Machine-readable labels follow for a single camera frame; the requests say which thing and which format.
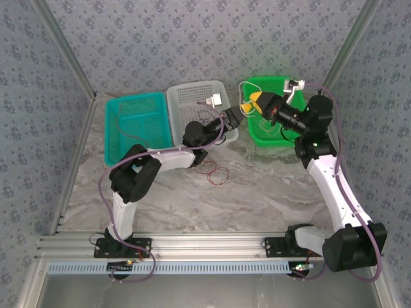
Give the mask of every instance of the white robotic arm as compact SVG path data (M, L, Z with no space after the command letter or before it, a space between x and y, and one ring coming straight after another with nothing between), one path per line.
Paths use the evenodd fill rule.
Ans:
M301 90L304 83L289 81L285 93ZM292 235L293 243L298 248L306 248L324 256L332 271L350 270L375 265L376 255L356 215L368 224L380 250L387 238L387 231L382 224L372 223L350 189L345 176L339 171L339 179L349 200L356 211L353 212L344 199L335 178L336 154L327 133L333 118L332 102L325 96L313 96L303 111L292 107L289 95L278 96L274 93L257 92L250 96L251 103L267 120L282 124L283 128L293 130L301 136L295 140L295 152L303 166L314 177L326 201L331 214L334 231L316 229L314 226L290 226L287 234ZM222 114L226 133L240 125L244 115L238 107L224 110ZM193 121L186 127L183 146L198 147L216 139L221 128L219 119L207 126ZM206 157L204 150L191 151L189 148L176 148L174 152L147 155L139 160L120 166L110 174L114 191L114 223L122 240L132 237L132 222L136 211L136 202L145 196L157 173L197 166ZM147 151L141 145L135 145L126 157ZM109 236L116 240L113 226L108 228Z

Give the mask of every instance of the marble floor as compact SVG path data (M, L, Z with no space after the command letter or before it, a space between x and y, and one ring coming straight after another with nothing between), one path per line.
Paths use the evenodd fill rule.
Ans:
M73 192L59 230L103 230L109 223L97 192L104 163L105 104L111 97L98 94L97 108ZM292 148L258 148L240 126L237 141L209 151L219 166L229 169L229 180L216 188L193 169L161 173L139 202L134 229L189 231L284 231L288 225L312 223L332 229L331 217L314 179ZM216 182L223 174L213 175ZM103 183L108 199L109 179Z

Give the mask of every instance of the green basket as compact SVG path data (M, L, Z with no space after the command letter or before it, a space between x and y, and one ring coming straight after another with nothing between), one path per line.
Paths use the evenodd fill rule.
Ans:
M284 81L286 79L289 79L289 77L259 76L251 77L247 79L247 81L260 86L264 92L274 92L278 95L283 95ZM258 92L258 89L253 85L243 83L243 92L244 100L248 101L250 95L254 92ZM302 91L297 91L295 93L293 101L291 102L291 106L299 110L304 110L306 103L304 96L302 95ZM281 136L279 132L281 128L280 124L276 124L274 127L272 127L269 121L264 120L261 125L266 131L269 132L267 133L260 127L260 122L263 120L263 117L258 112L253 112L247 120L249 123L250 136L254 139L254 142L257 146L261 146L263 148L294 146L293 142L287 141ZM294 133L290 130L283 130L283 133L284 136L291 141L294 141L294 139L299 136L297 133Z

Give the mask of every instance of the patterned wallpaper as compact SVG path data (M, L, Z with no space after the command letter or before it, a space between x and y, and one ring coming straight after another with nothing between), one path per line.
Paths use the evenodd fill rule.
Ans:
M47 0L94 90L322 82L363 0Z
M0 12L0 307L15 307L89 100L29 0L2 0Z
M333 89L354 190L389 231L383 253L411 307L411 3L383 0Z

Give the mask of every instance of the white plastic basket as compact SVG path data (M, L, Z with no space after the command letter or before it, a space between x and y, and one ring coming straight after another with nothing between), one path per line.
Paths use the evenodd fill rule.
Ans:
M175 146L182 143L182 136L186 125L191 121L199 121L208 124L216 115L206 106L197 104L206 101L213 94L220 93L222 105L217 106L221 112L231 107L224 85L218 80L198 81L176 85L167 90L167 105L170 116L171 134ZM226 145L238 138L238 130L235 129L225 134Z

